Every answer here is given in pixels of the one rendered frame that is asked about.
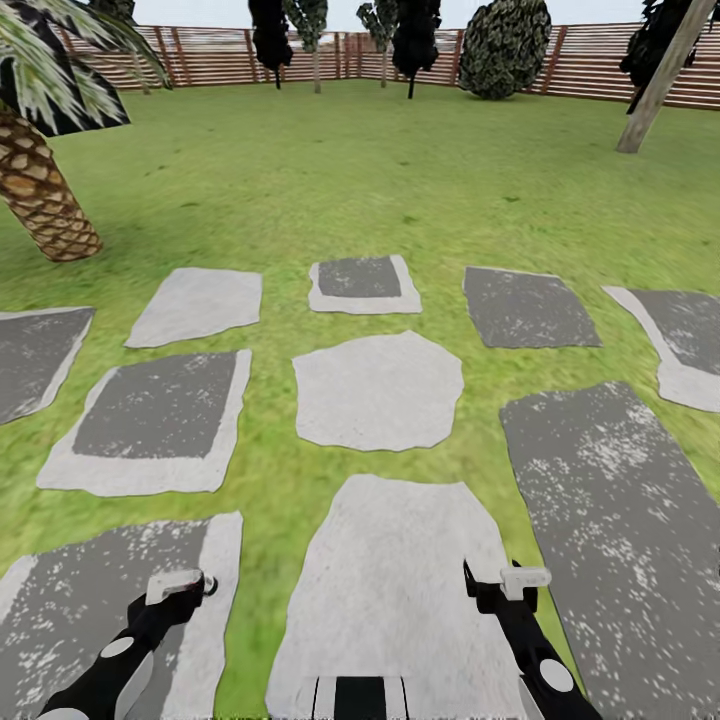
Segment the robot trunk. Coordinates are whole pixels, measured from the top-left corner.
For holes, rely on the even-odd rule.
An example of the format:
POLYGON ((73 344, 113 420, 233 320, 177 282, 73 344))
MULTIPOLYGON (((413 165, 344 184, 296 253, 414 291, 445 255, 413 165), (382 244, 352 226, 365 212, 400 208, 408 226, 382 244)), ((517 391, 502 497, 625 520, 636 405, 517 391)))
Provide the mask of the robot trunk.
POLYGON ((292 720, 429 720, 416 677, 305 677, 292 720))

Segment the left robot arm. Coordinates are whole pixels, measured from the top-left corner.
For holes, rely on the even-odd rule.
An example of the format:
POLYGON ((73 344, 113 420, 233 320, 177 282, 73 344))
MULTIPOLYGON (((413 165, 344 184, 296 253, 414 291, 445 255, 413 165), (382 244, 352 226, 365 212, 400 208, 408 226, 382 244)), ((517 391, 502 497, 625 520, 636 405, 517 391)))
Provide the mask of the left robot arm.
POLYGON ((146 596, 129 606, 129 626, 75 683, 52 695, 37 720, 124 720, 149 683, 157 646, 172 625, 192 619, 204 593, 201 570, 192 567, 151 577, 146 596))

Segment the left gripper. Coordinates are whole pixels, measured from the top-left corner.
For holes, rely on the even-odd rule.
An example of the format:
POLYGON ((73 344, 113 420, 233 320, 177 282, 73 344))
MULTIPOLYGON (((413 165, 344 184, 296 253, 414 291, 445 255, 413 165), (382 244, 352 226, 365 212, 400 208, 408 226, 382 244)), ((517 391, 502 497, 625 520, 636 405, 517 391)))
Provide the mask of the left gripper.
POLYGON ((167 599, 159 604, 147 605, 146 599, 140 598, 129 606, 129 626, 143 618, 153 618, 161 623, 165 636, 172 625, 192 619, 194 608, 201 607, 204 593, 205 582, 200 580, 195 588, 170 591, 167 599))

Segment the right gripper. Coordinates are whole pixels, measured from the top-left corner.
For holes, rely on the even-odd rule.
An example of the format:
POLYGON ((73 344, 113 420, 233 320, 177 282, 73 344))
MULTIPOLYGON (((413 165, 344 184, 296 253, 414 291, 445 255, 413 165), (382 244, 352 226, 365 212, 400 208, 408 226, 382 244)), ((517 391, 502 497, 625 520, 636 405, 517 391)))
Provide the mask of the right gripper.
MULTIPOLYGON (((512 560, 513 568, 520 568, 521 564, 512 560)), ((501 583, 477 583, 467 563, 463 563, 467 595, 474 599, 479 613, 495 614, 507 636, 511 627, 516 623, 529 621, 537 623, 537 587, 524 587, 522 601, 509 601, 501 591, 501 583)))

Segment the pesticide atomizer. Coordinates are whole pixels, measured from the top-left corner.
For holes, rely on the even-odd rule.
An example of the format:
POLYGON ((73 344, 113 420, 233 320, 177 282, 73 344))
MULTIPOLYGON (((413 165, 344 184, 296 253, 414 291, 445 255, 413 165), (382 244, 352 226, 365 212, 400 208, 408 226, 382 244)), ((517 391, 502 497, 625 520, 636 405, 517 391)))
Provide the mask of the pesticide atomizer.
POLYGON ((204 571, 201 571, 202 580, 205 582, 205 593, 204 595, 207 597, 212 597, 217 592, 216 586, 218 584, 218 580, 216 577, 211 576, 204 571))

